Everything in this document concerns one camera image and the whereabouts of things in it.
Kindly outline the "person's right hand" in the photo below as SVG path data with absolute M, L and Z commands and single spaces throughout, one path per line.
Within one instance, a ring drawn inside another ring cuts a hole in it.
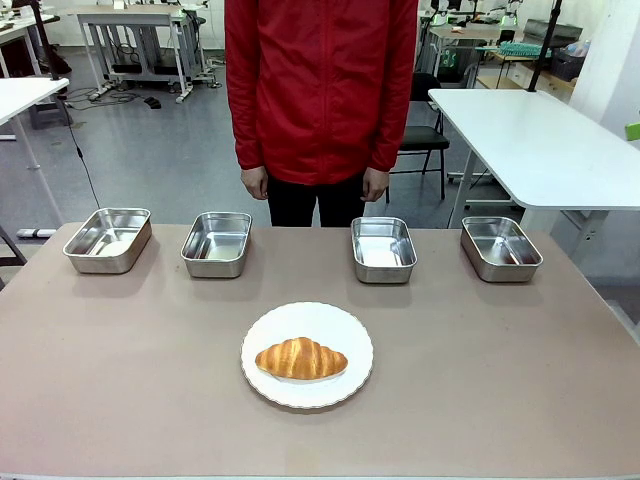
M 241 181 L 254 199 L 264 201 L 268 198 L 268 174 L 264 167 L 242 170 Z

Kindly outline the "person's left hand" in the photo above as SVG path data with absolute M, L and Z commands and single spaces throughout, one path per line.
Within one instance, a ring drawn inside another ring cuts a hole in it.
M 365 203 L 378 201 L 385 194 L 389 179 L 388 172 L 367 168 L 363 176 L 362 201 Z

